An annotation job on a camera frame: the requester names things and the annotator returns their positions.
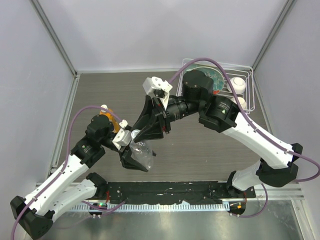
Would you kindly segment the clear plastic bottle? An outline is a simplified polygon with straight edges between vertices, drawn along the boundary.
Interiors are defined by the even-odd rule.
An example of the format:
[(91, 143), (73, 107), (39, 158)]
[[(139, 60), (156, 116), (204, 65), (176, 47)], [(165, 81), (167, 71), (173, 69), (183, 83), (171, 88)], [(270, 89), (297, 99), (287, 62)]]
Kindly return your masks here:
[(131, 138), (129, 144), (132, 152), (131, 157), (141, 163), (149, 171), (154, 163), (152, 148), (147, 141), (134, 142), (134, 139)]

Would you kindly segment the orange juice bottle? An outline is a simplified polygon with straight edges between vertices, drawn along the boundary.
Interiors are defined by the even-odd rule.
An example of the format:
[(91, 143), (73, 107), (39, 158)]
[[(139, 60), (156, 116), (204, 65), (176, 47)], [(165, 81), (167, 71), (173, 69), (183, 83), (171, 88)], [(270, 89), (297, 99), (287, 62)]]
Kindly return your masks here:
[[(108, 108), (106, 110), (109, 110), (111, 113), (113, 113), (113, 110), (110, 109), (110, 108)], [(112, 114), (110, 114), (109, 112), (107, 112), (107, 111), (105, 111), (103, 109), (100, 110), (99, 114), (107, 116), (109, 121), (112, 122), (112, 125), (113, 125), (113, 128), (114, 128), (113, 129), (114, 133), (117, 133), (120, 130), (120, 126), (119, 126), (116, 118)]]

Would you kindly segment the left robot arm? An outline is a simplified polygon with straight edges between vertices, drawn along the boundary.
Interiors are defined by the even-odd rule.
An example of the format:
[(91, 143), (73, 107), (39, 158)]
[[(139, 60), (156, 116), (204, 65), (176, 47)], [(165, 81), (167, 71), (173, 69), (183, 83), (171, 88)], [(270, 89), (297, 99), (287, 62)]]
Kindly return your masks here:
[(67, 188), (103, 157), (105, 148), (119, 154), (124, 168), (148, 172), (155, 153), (147, 142), (134, 142), (140, 132), (138, 129), (130, 131), (126, 127), (127, 122), (123, 120), (119, 130), (115, 131), (113, 122), (106, 114), (94, 116), (85, 136), (76, 143), (60, 167), (34, 191), (11, 200), (15, 223), (33, 240), (38, 240), (74, 204), (92, 197), (102, 199), (108, 186), (97, 173), (90, 173), (75, 187)]

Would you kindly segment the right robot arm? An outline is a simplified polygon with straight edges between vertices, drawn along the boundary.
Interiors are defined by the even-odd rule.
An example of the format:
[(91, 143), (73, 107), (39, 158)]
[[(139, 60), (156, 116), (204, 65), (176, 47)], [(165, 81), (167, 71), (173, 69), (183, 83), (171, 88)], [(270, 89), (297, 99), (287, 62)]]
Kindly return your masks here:
[(170, 132), (171, 123), (198, 113), (204, 127), (229, 136), (260, 156), (260, 160), (233, 171), (226, 184), (226, 193), (238, 197), (251, 186), (267, 184), (283, 187), (296, 180), (303, 147), (280, 141), (269, 132), (254, 125), (240, 106), (231, 99), (213, 94), (214, 82), (200, 70), (186, 72), (182, 78), (182, 95), (170, 96), (167, 107), (157, 98), (147, 96), (145, 105), (133, 126), (136, 143), (162, 139)]

